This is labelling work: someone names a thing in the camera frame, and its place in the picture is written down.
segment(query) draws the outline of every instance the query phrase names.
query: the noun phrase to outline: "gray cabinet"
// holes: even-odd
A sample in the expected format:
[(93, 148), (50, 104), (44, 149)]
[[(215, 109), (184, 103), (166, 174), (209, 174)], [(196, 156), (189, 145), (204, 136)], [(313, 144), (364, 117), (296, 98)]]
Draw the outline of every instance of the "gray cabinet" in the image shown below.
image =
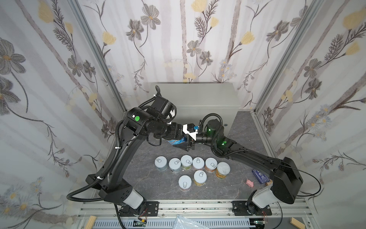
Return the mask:
[(223, 118), (224, 134), (227, 136), (234, 122), (240, 103), (231, 83), (227, 84), (151, 84), (150, 92), (156, 94), (155, 85), (161, 95), (177, 107), (174, 122), (194, 123), (209, 113)]

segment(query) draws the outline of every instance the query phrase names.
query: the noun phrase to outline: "pink object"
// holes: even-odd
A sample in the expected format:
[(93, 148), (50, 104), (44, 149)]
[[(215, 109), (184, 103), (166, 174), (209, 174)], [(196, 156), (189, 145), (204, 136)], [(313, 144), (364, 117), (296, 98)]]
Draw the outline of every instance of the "pink object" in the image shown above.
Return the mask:
[(247, 182), (245, 182), (249, 187), (253, 188), (254, 187), (254, 183), (253, 181), (250, 181), (249, 179), (247, 179)]

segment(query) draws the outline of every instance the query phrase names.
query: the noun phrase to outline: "blue package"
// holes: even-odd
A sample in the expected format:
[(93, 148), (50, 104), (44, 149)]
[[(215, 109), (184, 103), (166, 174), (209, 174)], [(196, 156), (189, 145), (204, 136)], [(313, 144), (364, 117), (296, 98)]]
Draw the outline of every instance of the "blue package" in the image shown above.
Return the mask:
[(265, 182), (270, 181), (270, 179), (266, 175), (264, 175), (263, 173), (259, 172), (256, 169), (253, 169), (252, 173), (257, 178), (257, 180), (259, 181), (260, 184), (264, 184)]

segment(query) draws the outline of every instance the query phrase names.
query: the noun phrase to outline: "marble table surface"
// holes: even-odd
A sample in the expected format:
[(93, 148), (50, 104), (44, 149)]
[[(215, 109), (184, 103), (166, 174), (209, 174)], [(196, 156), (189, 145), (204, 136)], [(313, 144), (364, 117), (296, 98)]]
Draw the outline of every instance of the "marble table surface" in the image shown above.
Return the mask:
[[(237, 113), (228, 137), (249, 149), (266, 154), (262, 140), (248, 111)], [(215, 173), (207, 173), (207, 181), (203, 186), (196, 186), (192, 183), (191, 189), (188, 192), (183, 192), (179, 189), (178, 180), (182, 175), (193, 178), (193, 169), (181, 171), (178, 174), (173, 174), (169, 168), (160, 172), (156, 169), (154, 160), (158, 156), (164, 156), (169, 162), (170, 159), (180, 159), (185, 154), (192, 158), (197, 156), (203, 159), (213, 157), (218, 162), (228, 163), (231, 171), (225, 179), (218, 179)], [(147, 200), (247, 199), (252, 191), (264, 187), (264, 184), (259, 184), (251, 171), (252, 168), (240, 162), (215, 157), (209, 146), (196, 144), (195, 150), (186, 152), (172, 147), (163, 139), (162, 145), (159, 147), (151, 146), (146, 141), (140, 146), (128, 165), (124, 179)], [(253, 188), (245, 184), (247, 179), (254, 182)]]

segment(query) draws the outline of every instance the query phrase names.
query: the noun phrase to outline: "wall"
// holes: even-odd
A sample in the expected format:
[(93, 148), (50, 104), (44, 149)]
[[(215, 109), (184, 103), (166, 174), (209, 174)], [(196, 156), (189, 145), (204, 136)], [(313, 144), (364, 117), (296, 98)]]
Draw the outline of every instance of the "wall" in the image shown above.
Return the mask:
[[(363, 228), (366, 4), (325, 1), (258, 115), (280, 158), (322, 183), (308, 198), (322, 229)], [(318, 183), (304, 174), (303, 192)]]
[(66, 1), (0, 3), (2, 228), (70, 228), (122, 115)]
[(153, 82), (231, 82), (254, 108), (310, 3), (79, 0), (128, 108)]

